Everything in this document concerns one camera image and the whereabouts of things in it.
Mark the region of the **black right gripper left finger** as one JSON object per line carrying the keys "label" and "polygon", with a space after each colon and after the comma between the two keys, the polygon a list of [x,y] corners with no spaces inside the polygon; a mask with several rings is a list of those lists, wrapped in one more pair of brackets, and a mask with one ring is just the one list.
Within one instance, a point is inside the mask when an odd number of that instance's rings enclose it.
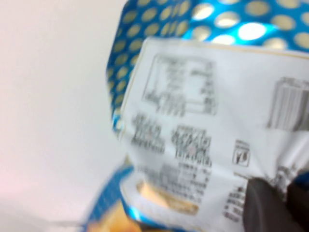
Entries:
{"label": "black right gripper left finger", "polygon": [[276,190],[263,179],[248,181],[243,225],[246,232],[289,231],[289,212]]}

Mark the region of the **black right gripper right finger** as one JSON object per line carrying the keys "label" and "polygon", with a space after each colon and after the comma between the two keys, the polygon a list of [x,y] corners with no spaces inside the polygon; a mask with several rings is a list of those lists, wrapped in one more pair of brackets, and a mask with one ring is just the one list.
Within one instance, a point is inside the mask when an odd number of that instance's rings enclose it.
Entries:
{"label": "black right gripper right finger", "polygon": [[298,176],[287,189],[287,208],[298,224],[309,231],[309,176]]}

